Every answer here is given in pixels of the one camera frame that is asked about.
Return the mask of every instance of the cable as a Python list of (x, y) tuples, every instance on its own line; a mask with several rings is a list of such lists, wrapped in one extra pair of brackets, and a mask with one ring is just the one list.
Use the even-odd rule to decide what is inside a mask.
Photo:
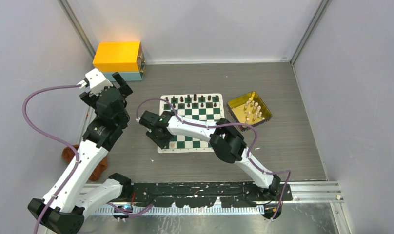
[(142, 209), (142, 211), (140, 211), (140, 212), (138, 212), (138, 213), (136, 213), (136, 214), (133, 214), (133, 213), (125, 212), (123, 209), (121, 209), (121, 208), (119, 208), (118, 206), (112, 204), (111, 202), (107, 202), (107, 204), (110, 205), (110, 206), (112, 206), (112, 207), (114, 207), (117, 211), (123, 213), (124, 215), (128, 215), (129, 217), (126, 218), (125, 220), (133, 219), (133, 218), (135, 218), (135, 217), (138, 217), (138, 216), (140, 216), (140, 215), (143, 215), (144, 213), (147, 213), (147, 212), (153, 207), (153, 204), (151, 203), (151, 204), (149, 204), (148, 206), (146, 206), (144, 209)]
[(278, 205), (277, 205), (277, 209), (276, 209), (275, 213), (273, 214), (273, 216), (272, 216), (272, 218), (271, 218), (271, 220), (273, 221), (273, 219), (275, 218), (275, 216), (276, 216), (276, 214), (277, 214), (279, 208), (281, 207), (281, 203), (282, 203), (282, 200), (283, 200), (283, 193), (284, 193), (285, 188), (286, 188), (286, 185), (287, 185), (287, 183), (288, 183), (288, 181), (289, 181), (289, 177), (290, 177), (291, 171), (290, 171), (290, 170), (286, 170), (286, 171), (281, 171), (281, 172), (267, 172), (267, 171), (261, 169), (258, 165), (256, 165), (255, 162), (253, 162), (253, 160), (250, 158), (250, 151), (252, 150), (252, 148), (253, 148), (255, 142), (257, 141), (257, 130), (256, 130), (253, 126), (251, 126), (251, 125), (249, 125), (249, 124), (246, 124), (246, 123), (226, 123), (226, 124), (215, 125), (215, 126), (205, 126), (205, 125), (202, 125), (202, 124), (190, 123), (190, 122), (187, 122), (187, 121), (182, 120), (181, 117), (177, 114), (177, 111), (174, 109), (174, 107), (172, 106), (172, 104), (169, 103), (169, 102), (167, 102), (167, 101), (164, 100), (164, 99), (161, 99), (161, 98), (150, 98), (150, 99), (147, 99), (147, 100), (143, 101), (143, 102), (138, 106), (138, 108), (137, 108), (137, 112), (136, 112), (136, 117), (137, 117), (137, 119), (139, 119), (139, 115), (138, 115), (138, 114), (139, 114), (139, 109), (140, 109), (140, 107), (141, 107), (144, 103), (149, 102), (149, 101), (152, 101), (152, 100), (158, 100), (158, 101), (163, 101), (163, 102), (167, 103), (167, 104), (170, 106), (170, 108), (173, 110), (174, 115), (176, 116), (176, 118), (177, 118), (179, 121), (181, 121), (182, 123), (191, 125), (191, 126), (201, 127), (201, 128), (222, 128), (222, 127), (228, 127), (228, 126), (245, 126), (245, 127), (248, 127), (248, 128), (250, 128), (250, 129), (252, 129), (253, 132), (255, 133), (255, 138), (253, 139), (252, 143), (250, 144), (250, 146), (249, 146), (249, 148), (248, 148), (248, 150), (247, 150), (247, 158), (248, 158), (248, 160), (251, 162), (251, 164), (253, 164), (253, 166), (254, 166), (256, 169), (258, 169), (259, 171), (261, 171), (262, 173), (268, 174), (268, 175), (278, 175), (278, 174), (282, 174), (282, 173), (288, 173), (288, 176), (287, 176), (287, 178), (286, 178), (286, 180), (285, 180), (285, 183), (283, 184), (282, 194), (280, 195), (280, 199), (279, 199), (279, 202), (278, 202)]
[(38, 133), (44, 135), (45, 137), (48, 137), (48, 138), (50, 138), (50, 139), (52, 139), (52, 140), (58, 141), (58, 142), (60, 142), (60, 143), (62, 143), (62, 144), (64, 144), (64, 145), (66, 145), (67, 147), (69, 147), (69, 148), (74, 152), (75, 157), (76, 157), (76, 159), (77, 159), (76, 162), (75, 162), (75, 165), (74, 165), (74, 167), (72, 168), (72, 171), (69, 173), (68, 177), (66, 177), (66, 179), (63, 181), (63, 183), (62, 183), (62, 184), (58, 187), (58, 189), (54, 192), (54, 194), (52, 195), (51, 199), (48, 201), (48, 203), (45, 205), (45, 207), (42, 209), (41, 213), (39, 214), (39, 217), (38, 217), (38, 219), (36, 220), (36, 224), (35, 224), (35, 227), (34, 227), (34, 229), (33, 229), (33, 233), (34, 233), (34, 234), (37, 234), (37, 233), (38, 233), (38, 228), (39, 228), (40, 222), (42, 221), (42, 217), (45, 215), (45, 212), (48, 210), (49, 206), (52, 204), (52, 202), (54, 201), (55, 197), (58, 196), (59, 192), (62, 190), (62, 188), (65, 186), (65, 184), (69, 181), (69, 179), (71, 178), (71, 176), (75, 173), (75, 171), (76, 171), (76, 169), (77, 169), (77, 167), (78, 167), (78, 165), (79, 165), (79, 163), (78, 163), (78, 162), (79, 162), (79, 154), (78, 154), (77, 150), (76, 150), (70, 143), (68, 143), (68, 142), (66, 142), (66, 141), (64, 141), (64, 140), (62, 140), (62, 139), (59, 139), (58, 137), (53, 136), (53, 135), (51, 135), (51, 134), (49, 134), (49, 133), (47, 133), (47, 132), (41, 130), (41, 129), (38, 128), (37, 126), (35, 126), (35, 125), (32, 123), (32, 121), (29, 119), (29, 116), (28, 116), (28, 114), (27, 114), (27, 112), (26, 112), (26, 106), (27, 106), (29, 100), (30, 100), (31, 98), (33, 98), (35, 95), (37, 95), (37, 94), (40, 94), (40, 93), (43, 93), (43, 92), (46, 92), (46, 91), (56, 90), (56, 89), (68, 89), (68, 88), (78, 88), (78, 87), (80, 87), (79, 84), (75, 84), (75, 85), (63, 85), (63, 86), (55, 86), (55, 87), (50, 87), (50, 88), (44, 88), (44, 89), (41, 89), (41, 90), (38, 90), (38, 91), (36, 91), (36, 92), (31, 93), (31, 95), (29, 95), (29, 96), (25, 99), (25, 101), (23, 102), (23, 105), (22, 105), (22, 114), (23, 114), (23, 117), (25, 118), (25, 121), (26, 121), (35, 131), (37, 131)]

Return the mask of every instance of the yellow box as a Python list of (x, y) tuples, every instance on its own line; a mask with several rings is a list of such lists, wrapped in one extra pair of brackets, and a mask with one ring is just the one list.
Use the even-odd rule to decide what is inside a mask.
[(101, 72), (138, 72), (143, 61), (140, 42), (101, 42), (92, 64)]

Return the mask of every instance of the white arm segment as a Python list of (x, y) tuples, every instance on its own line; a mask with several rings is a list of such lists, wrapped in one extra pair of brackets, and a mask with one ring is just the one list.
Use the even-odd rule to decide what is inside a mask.
[(84, 207), (83, 216), (87, 218), (96, 209), (103, 206), (108, 201), (118, 198), (122, 192), (122, 185), (114, 180), (107, 179), (102, 185), (89, 191), (84, 195), (78, 196), (76, 206)]
[[(82, 187), (97, 165), (107, 155), (108, 151), (103, 147), (97, 148), (95, 143), (86, 140), (81, 141), (79, 144), (78, 153), (80, 157), (80, 164), (78, 165), (77, 170), (74, 172), (74, 175), (58, 194), (58, 197), (50, 205), (52, 209), (59, 207), (60, 212), (64, 213), (69, 213), (74, 209), (75, 202)], [(64, 182), (66, 177), (68, 177), (75, 165), (75, 162), (76, 158), (74, 156), (59, 180), (55, 183), (51, 190), (49, 190), (49, 192), (43, 196), (43, 199), (45, 199), (45, 204), (48, 203), (54, 192)]]
[[(243, 153), (241, 155), (242, 161), (236, 161), (235, 164), (237, 166), (239, 166), (242, 170), (244, 170), (245, 173), (247, 173), (255, 182), (255, 184), (258, 187), (261, 188), (268, 188), (269, 185), (272, 184), (272, 180), (273, 180), (273, 175), (268, 175), (266, 173), (262, 173), (260, 172), (255, 166), (253, 166), (253, 164), (249, 161), (249, 159), (247, 158), (247, 151), (249, 150), (249, 148), (246, 147), (246, 149), (243, 150)], [(267, 168), (265, 168), (252, 154), (252, 152), (250, 152), (250, 159), (258, 166), (260, 167), (262, 170), (266, 171), (266, 172), (272, 172), (267, 170)]]
[[(86, 80), (89, 82), (89, 87), (94, 95), (99, 95), (105, 87), (111, 87), (112, 83), (105, 78), (104, 74), (100, 72), (97, 68), (92, 69), (87, 74), (85, 74)], [(81, 85), (80, 89), (87, 86), (86, 80), (82, 80), (78, 84)]]
[[(203, 122), (199, 120), (194, 120), (194, 119), (189, 119), (189, 118), (184, 118), (181, 117), (182, 120), (189, 122), (189, 123), (196, 123), (196, 124), (201, 124), (205, 126), (215, 126), (215, 122)], [(184, 135), (188, 137), (194, 137), (200, 140), (204, 140), (209, 142), (210, 141), (210, 134), (213, 134), (215, 131), (215, 128), (201, 128), (201, 127), (195, 127), (191, 126), (188, 124), (183, 124), (181, 121), (179, 121), (175, 116), (171, 117), (171, 119), (168, 121), (168, 127), (167, 130), (173, 134), (173, 135)], [(249, 149), (246, 147), (244, 149), (241, 157), (242, 161), (236, 161), (235, 164), (239, 166), (244, 172), (246, 172), (255, 182), (255, 184), (258, 187), (261, 188), (268, 188), (269, 185), (272, 184), (273, 180), (273, 175), (268, 175), (268, 174), (263, 174), (261, 171), (259, 171), (256, 167), (253, 166), (253, 164), (249, 161), (247, 158), (247, 151)], [(267, 170), (250, 152), (250, 159), (261, 169), (267, 172), (271, 172), (270, 170)]]
[[(182, 120), (187, 121), (189, 123), (202, 124), (204, 126), (215, 126), (215, 122), (203, 122), (199, 120), (189, 119), (180, 117)], [(167, 130), (173, 135), (184, 135), (188, 137), (194, 137), (196, 139), (210, 141), (210, 134), (214, 133), (215, 128), (200, 128), (191, 126), (185, 123), (181, 123), (175, 116), (171, 117), (168, 121)]]

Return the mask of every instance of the brown object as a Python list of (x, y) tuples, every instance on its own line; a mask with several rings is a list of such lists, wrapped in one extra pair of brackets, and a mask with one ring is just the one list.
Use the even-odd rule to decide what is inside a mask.
[[(75, 147), (76, 150), (78, 150), (79, 145), (74, 145), (74, 147)], [(74, 156), (75, 156), (75, 154), (71, 150), (71, 148), (66, 147), (65, 149), (63, 149), (63, 151), (62, 151), (62, 158), (65, 159), (65, 161), (68, 164), (72, 161)], [(101, 162), (99, 162), (97, 167), (92, 172), (91, 176), (89, 176), (89, 180), (90, 181), (99, 180), (99, 178), (101, 177), (102, 172), (105, 171), (107, 168), (108, 168), (108, 160), (107, 160), (107, 157), (105, 157), (105, 158), (103, 158), (101, 160)]]

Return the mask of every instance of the yellow tray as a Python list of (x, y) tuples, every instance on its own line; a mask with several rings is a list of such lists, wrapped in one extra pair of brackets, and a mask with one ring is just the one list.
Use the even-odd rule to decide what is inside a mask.
[[(269, 108), (267, 108), (266, 104), (259, 97), (259, 95), (255, 91), (253, 91), (245, 95), (239, 96), (235, 99), (232, 99), (227, 103), (227, 111), (230, 113), (230, 115), (232, 116), (235, 122), (244, 123), (246, 121), (247, 111), (252, 111), (253, 109), (253, 107), (250, 107), (249, 105), (247, 110), (244, 110), (244, 104), (246, 104), (247, 100), (249, 99), (259, 103), (259, 106), (261, 106), (260, 111), (262, 112), (261, 117), (258, 117), (255, 120), (253, 120), (253, 113), (250, 115), (250, 121), (249, 121), (250, 125), (256, 127), (269, 121), (272, 118), (272, 113), (269, 111)], [(243, 126), (239, 126), (238, 128), (242, 132), (250, 129), (250, 128), (245, 128)]]

